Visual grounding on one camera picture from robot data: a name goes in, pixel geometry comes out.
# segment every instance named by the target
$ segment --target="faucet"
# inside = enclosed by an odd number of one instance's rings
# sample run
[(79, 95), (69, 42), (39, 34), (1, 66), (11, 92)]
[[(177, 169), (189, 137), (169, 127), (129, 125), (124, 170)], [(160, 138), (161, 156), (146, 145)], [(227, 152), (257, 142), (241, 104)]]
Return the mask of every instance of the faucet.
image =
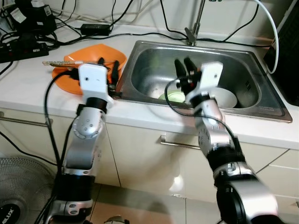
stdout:
[(196, 19), (196, 22), (193, 26), (192, 32), (187, 27), (185, 27), (185, 32), (186, 32), (187, 37), (188, 37), (187, 44), (190, 45), (190, 46), (195, 46), (196, 45), (196, 40), (197, 40), (199, 28), (200, 28), (200, 19), (201, 19), (201, 16), (202, 16), (202, 12), (204, 11), (205, 2), (206, 2), (206, 0), (201, 0), (201, 2), (200, 2), (197, 19)]

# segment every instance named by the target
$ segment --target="floor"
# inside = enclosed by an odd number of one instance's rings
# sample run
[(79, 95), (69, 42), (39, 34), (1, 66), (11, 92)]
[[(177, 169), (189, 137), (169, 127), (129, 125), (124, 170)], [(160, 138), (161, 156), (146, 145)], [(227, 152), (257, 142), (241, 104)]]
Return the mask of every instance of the floor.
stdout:
[(130, 224), (216, 224), (220, 214), (216, 204), (173, 196), (97, 184), (94, 208), (88, 219), (103, 224), (121, 215)]

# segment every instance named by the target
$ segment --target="fan logo text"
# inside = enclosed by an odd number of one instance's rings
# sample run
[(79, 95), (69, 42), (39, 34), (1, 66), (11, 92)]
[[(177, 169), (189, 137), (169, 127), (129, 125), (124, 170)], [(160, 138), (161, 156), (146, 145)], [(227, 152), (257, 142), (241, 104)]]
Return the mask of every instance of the fan logo text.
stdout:
[(11, 215), (13, 214), (13, 212), (14, 212), (14, 210), (10, 209), (10, 211), (6, 215), (6, 218), (2, 221), (2, 224), (7, 223), (7, 221), (9, 220), (9, 218), (11, 217)]

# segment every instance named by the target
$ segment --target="fan grille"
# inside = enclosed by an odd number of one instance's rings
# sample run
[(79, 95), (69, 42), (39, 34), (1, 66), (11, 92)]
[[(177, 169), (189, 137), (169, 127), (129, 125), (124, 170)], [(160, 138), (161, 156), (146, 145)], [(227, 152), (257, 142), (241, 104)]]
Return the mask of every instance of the fan grille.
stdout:
[(51, 196), (54, 178), (50, 170), (33, 159), (0, 158), (0, 208), (16, 204), (18, 224), (33, 223)]

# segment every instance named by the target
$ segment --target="orange plate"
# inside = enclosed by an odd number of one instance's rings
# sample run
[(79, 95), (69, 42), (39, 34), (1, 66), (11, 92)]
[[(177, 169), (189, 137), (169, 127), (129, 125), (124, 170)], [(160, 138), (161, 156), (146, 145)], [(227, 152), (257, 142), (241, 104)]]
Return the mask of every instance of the orange plate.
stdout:
[[(105, 44), (96, 44), (87, 48), (83, 48), (81, 50), (75, 51), (69, 55), (64, 56), (65, 61), (98, 61), (100, 58), (104, 58), (107, 62), (119, 61), (120, 66), (118, 67), (118, 75), (121, 77), (121, 69), (125, 62), (127, 61), (127, 57), (121, 53), (120, 51), (111, 48)], [(109, 82), (111, 82), (111, 73), (114, 63), (105, 63), (108, 69), (107, 78)], [(52, 77), (54, 78), (61, 72), (66, 71), (67, 68), (54, 68), (52, 71)], [(61, 89), (82, 95), (82, 91), (79, 86), (79, 81), (70, 78), (69, 76), (62, 76), (56, 81), (56, 85), (58, 85)]]

